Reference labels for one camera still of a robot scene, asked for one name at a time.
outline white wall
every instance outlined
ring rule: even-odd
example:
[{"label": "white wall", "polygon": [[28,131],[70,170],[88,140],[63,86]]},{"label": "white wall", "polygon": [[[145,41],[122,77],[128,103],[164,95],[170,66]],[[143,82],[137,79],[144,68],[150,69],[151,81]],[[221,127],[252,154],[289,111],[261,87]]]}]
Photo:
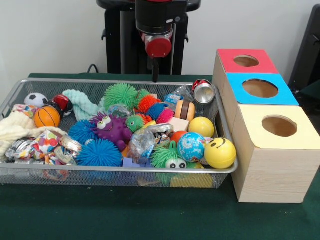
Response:
[{"label": "white wall", "polygon": [[213,73],[217,49],[265,49],[288,82],[318,0],[202,0],[189,14],[183,74]]},{"label": "white wall", "polygon": [[[266,49],[289,80],[317,0],[202,0],[189,14],[183,74],[211,75],[218,48]],[[95,0],[0,1],[0,102],[29,73],[107,70]]]}]

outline stacked boxes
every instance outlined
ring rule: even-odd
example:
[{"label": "stacked boxes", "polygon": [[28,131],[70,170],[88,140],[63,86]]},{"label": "stacked boxes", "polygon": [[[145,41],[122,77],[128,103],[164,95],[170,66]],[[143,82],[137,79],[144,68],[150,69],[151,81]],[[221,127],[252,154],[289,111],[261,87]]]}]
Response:
[{"label": "stacked boxes", "polygon": [[237,148],[239,202],[303,202],[320,165],[320,137],[267,53],[218,50],[212,83]]}]

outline wire mesh basket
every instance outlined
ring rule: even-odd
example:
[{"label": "wire mesh basket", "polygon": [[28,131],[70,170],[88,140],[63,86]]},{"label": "wire mesh basket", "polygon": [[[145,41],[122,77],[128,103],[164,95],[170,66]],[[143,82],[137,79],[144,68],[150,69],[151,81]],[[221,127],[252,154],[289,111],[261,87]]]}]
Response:
[{"label": "wire mesh basket", "polygon": [[[0,107],[0,118],[6,118],[15,104],[22,104],[30,93],[42,93],[48,99],[65,90],[73,89],[85,93],[95,104],[99,104],[106,89],[124,81],[81,80],[81,79],[44,79],[29,78],[22,80],[9,93]],[[125,81],[137,90],[146,89],[158,94],[159,99],[172,93],[188,82],[143,82]],[[207,105],[196,104],[196,117],[209,118],[215,126],[214,138],[223,137],[232,141],[226,115],[219,94],[215,89],[215,99]],[[60,128],[68,132],[76,123],[74,114],[64,117]],[[135,168],[135,167],[96,167],[61,166],[42,164],[0,163],[0,184],[35,185],[82,185],[82,186],[133,186],[133,187],[177,187],[177,188],[214,188],[223,183],[229,173],[238,167],[238,160],[227,169],[173,169],[173,168]]]}]

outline circular hole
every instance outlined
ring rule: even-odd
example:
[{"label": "circular hole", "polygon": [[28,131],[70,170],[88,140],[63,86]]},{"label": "circular hole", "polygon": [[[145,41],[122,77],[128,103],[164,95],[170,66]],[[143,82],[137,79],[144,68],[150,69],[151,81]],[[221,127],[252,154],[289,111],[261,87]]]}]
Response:
[{"label": "circular hole", "polygon": [[242,83],[244,90],[255,97],[269,99],[278,95],[278,88],[265,80],[250,79]]},{"label": "circular hole", "polygon": [[249,55],[236,56],[233,60],[239,66],[246,68],[255,67],[259,65],[258,59]]},{"label": "circular hole", "polygon": [[297,132],[297,124],[285,116],[267,116],[263,119],[262,126],[279,137],[290,137]]}]

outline purple spiky monster toy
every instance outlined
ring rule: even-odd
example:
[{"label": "purple spiky monster toy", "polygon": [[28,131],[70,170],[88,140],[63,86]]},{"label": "purple spiky monster toy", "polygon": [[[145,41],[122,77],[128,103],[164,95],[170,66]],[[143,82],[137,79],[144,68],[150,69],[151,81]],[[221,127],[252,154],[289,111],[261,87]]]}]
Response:
[{"label": "purple spiky monster toy", "polygon": [[125,118],[113,115],[108,116],[98,112],[90,122],[96,125],[92,130],[100,139],[107,139],[113,142],[120,152],[125,150],[126,142],[132,137],[132,132],[127,127]]}]

